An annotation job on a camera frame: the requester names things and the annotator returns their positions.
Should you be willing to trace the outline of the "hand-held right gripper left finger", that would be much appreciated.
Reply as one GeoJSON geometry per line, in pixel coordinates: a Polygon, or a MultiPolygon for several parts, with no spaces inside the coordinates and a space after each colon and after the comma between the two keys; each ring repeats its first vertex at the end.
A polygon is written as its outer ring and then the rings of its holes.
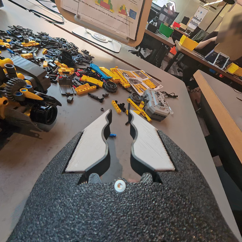
{"type": "Polygon", "coordinates": [[[110,135],[112,110],[107,110],[82,132],[65,169],[66,173],[92,173],[102,176],[110,167],[107,138],[110,135]]]}

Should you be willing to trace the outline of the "short yellow toy beam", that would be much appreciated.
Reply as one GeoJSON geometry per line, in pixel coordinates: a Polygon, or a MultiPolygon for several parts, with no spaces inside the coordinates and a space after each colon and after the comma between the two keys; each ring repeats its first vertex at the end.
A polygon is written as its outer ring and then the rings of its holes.
{"type": "Polygon", "coordinates": [[[112,101],[111,101],[111,104],[112,104],[113,108],[115,109],[115,111],[116,111],[118,114],[120,114],[120,113],[122,112],[121,109],[119,108],[118,104],[116,103],[116,101],[112,100],[112,101]]]}

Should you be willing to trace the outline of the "grey desk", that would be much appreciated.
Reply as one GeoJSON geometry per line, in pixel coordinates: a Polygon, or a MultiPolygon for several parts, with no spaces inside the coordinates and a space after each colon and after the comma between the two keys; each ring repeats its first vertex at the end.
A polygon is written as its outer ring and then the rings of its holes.
{"type": "MultiPolygon", "coordinates": [[[[15,4],[3,2],[1,30],[11,25],[20,25],[34,31],[46,32],[52,37],[65,38],[80,49],[90,51],[95,57],[96,65],[107,68],[118,66],[131,71],[144,70],[155,79],[161,80],[164,91],[178,95],[177,99],[167,99],[174,114],[161,122],[152,121],[151,124],[168,135],[198,166],[209,183],[226,222],[241,241],[240,232],[183,82],[133,55],[129,57],[129,53],[125,54],[126,59],[121,57],[119,60],[15,4]]],[[[61,95],[57,84],[51,84],[48,95],[62,103],[62,106],[58,107],[55,123],[47,126],[47,132],[41,132],[40,138],[14,133],[1,149],[1,241],[8,239],[17,224],[29,193],[43,169],[77,132],[82,131],[103,113],[101,107],[104,110],[112,109],[110,130],[117,135],[116,138],[108,138],[111,165],[103,175],[103,181],[112,182],[118,177],[140,179],[130,165],[130,147],[133,139],[129,133],[129,125],[125,125],[128,117],[124,113],[117,114],[111,105],[111,100],[127,105],[127,91],[118,87],[118,91],[105,98],[102,104],[87,95],[76,95],[69,104],[67,98],[61,95]]]]}

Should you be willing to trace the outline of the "grey toy battery hub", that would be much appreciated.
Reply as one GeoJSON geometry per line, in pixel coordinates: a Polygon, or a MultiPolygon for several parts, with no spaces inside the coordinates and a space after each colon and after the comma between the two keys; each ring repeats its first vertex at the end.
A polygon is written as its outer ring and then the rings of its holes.
{"type": "Polygon", "coordinates": [[[144,111],[152,120],[160,122],[170,114],[165,97],[158,90],[146,89],[143,93],[143,101],[144,111]]]}

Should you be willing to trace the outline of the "black toy tyre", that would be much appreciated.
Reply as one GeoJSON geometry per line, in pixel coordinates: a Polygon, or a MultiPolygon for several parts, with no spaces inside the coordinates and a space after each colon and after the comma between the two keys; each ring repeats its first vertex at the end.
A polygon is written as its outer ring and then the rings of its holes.
{"type": "Polygon", "coordinates": [[[112,82],[112,81],[107,81],[107,82],[104,82],[103,83],[103,88],[107,91],[107,92],[110,92],[110,93],[115,93],[117,92],[117,85],[112,82]]]}

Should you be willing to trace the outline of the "yellow striped leaflet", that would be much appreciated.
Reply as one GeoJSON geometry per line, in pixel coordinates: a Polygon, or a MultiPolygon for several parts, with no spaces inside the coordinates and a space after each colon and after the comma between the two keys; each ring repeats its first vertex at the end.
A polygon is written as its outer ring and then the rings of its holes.
{"type": "Polygon", "coordinates": [[[146,89],[159,90],[163,86],[143,70],[128,71],[118,69],[122,76],[129,82],[140,96],[143,95],[146,89]]]}

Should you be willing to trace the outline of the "blue curved toy panel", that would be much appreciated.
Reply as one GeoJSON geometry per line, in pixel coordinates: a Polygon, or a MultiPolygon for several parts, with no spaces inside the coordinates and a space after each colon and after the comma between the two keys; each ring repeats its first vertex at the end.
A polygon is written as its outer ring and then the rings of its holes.
{"type": "Polygon", "coordinates": [[[90,67],[91,67],[92,70],[94,70],[96,73],[98,73],[101,76],[102,79],[107,80],[107,79],[111,79],[112,78],[112,77],[107,76],[106,74],[104,74],[97,65],[91,63],[90,67]]]}

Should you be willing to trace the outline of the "yellow toy brick vehicle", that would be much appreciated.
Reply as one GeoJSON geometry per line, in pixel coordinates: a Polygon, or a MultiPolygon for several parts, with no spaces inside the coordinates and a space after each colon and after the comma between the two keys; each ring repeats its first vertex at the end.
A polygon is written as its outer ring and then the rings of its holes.
{"type": "Polygon", "coordinates": [[[47,95],[48,71],[20,56],[1,56],[0,128],[1,145],[13,133],[39,138],[48,130],[62,104],[47,95]]]}

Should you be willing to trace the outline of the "wooden background table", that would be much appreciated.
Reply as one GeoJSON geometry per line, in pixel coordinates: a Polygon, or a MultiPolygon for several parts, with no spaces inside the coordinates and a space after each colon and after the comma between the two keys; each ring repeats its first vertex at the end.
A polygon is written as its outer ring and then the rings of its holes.
{"type": "Polygon", "coordinates": [[[219,122],[240,162],[242,161],[241,94],[207,73],[194,74],[201,92],[219,122]]]}
{"type": "Polygon", "coordinates": [[[175,62],[176,58],[178,57],[178,55],[180,53],[189,56],[190,58],[198,61],[199,63],[213,69],[214,71],[222,74],[223,76],[227,77],[228,79],[232,80],[233,82],[238,83],[239,85],[242,85],[241,79],[239,79],[238,77],[226,72],[224,69],[219,68],[216,65],[213,65],[212,63],[208,62],[204,57],[200,56],[196,51],[190,51],[189,49],[183,47],[180,45],[179,41],[175,41],[175,43],[171,43],[171,38],[167,38],[164,35],[161,34],[157,34],[157,33],[153,33],[147,29],[145,29],[145,33],[158,39],[160,42],[162,42],[165,45],[171,46],[171,47],[176,47],[177,49],[177,53],[176,55],[168,62],[168,65],[166,66],[166,68],[164,69],[165,72],[168,72],[168,70],[171,68],[171,66],[173,65],[173,63],[175,62]]]}

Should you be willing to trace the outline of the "pile of loose toy bricks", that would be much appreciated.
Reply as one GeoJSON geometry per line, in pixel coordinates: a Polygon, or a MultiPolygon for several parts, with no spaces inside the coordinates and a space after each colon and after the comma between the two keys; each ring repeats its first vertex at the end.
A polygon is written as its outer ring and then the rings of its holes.
{"type": "Polygon", "coordinates": [[[57,83],[64,80],[64,77],[70,79],[70,86],[76,88],[91,87],[94,89],[102,88],[103,83],[112,81],[116,85],[120,83],[129,93],[130,84],[119,76],[114,77],[100,70],[111,79],[104,80],[101,76],[91,69],[94,56],[89,51],[81,50],[78,47],[60,37],[51,37],[48,33],[33,33],[31,29],[22,26],[8,26],[6,31],[1,30],[1,49],[3,46],[10,52],[11,58],[20,56],[27,59],[48,71],[50,82],[57,83]]]}

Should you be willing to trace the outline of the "yellow plastic bin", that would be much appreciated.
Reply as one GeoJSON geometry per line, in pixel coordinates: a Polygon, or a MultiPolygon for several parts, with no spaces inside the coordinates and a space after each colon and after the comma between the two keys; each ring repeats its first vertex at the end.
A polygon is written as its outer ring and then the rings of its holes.
{"type": "Polygon", "coordinates": [[[230,63],[227,67],[226,67],[226,70],[231,73],[231,74],[234,74],[234,75],[237,75],[237,76],[241,76],[242,74],[242,69],[241,67],[239,67],[237,64],[235,63],[230,63]]]}
{"type": "Polygon", "coordinates": [[[193,51],[198,43],[190,38],[188,38],[187,36],[183,35],[179,41],[180,45],[185,47],[186,49],[193,51]]]}

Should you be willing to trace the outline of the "green box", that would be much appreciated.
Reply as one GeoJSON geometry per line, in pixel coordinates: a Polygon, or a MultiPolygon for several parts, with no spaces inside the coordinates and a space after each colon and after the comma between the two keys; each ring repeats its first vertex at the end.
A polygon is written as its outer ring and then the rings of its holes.
{"type": "Polygon", "coordinates": [[[166,26],[165,24],[161,23],[160,28],[159,28],[159,32],[160,32],[160,34],[169,38],[172,35],[172,33],[174,32],[174,29],[172,29],[172,28],[166,26]]]}

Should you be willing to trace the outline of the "black office chair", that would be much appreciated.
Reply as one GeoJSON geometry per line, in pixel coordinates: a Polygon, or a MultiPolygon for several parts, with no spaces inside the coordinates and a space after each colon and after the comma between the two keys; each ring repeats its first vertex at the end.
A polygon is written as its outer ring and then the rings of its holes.
{"type": "Polygon", "coordinates": [[[161,24],[165,24],[166,26],[169,27],[174,22],[174,20],[177,18],[178,15],[179,15],[179,12],[172,11],[170,10],[169,7],[164,5],[159,12],[157,28],[160,28],[161,24]]]}

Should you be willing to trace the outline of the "clipboard with instruction sheet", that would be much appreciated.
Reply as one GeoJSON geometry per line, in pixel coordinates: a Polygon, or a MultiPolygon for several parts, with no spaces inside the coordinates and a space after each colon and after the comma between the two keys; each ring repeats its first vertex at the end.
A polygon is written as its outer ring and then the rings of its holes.
{"type": "Polygon", "coordinates": [[[152,1],[55,1],[63,17],[131,47],[139,45],[152,1]]]}

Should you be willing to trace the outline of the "white standing sign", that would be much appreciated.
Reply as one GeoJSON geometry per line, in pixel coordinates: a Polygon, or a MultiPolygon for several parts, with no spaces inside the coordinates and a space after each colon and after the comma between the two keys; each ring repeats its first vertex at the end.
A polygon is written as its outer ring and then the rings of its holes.
{"type": "Polygon", "coordinates": [[[196,29],[196,27],[198,27],[201,23],[201,21],[203,20],[203,18],[205,17],[205,15],[207,14],[208,9],[204,8],[202,6],[199,6],[197,11],[195,12],[194,16],[191,18],[191,20],[188,23],[188,28],[190,29],[196,29]]]}

